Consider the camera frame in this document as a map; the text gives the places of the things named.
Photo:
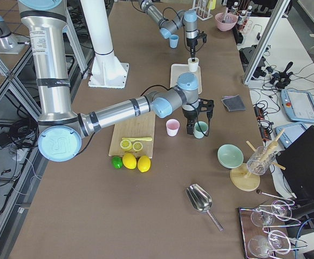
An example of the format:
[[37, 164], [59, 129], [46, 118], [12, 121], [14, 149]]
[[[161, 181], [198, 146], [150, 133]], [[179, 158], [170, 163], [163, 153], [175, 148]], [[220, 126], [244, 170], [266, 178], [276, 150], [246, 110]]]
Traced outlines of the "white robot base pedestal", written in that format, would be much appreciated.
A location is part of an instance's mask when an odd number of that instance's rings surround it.
[[104, 1], [81, 1], [95, 58], [88, 82], [90, 87], [124, 88], [129, 70], [114, 54]]

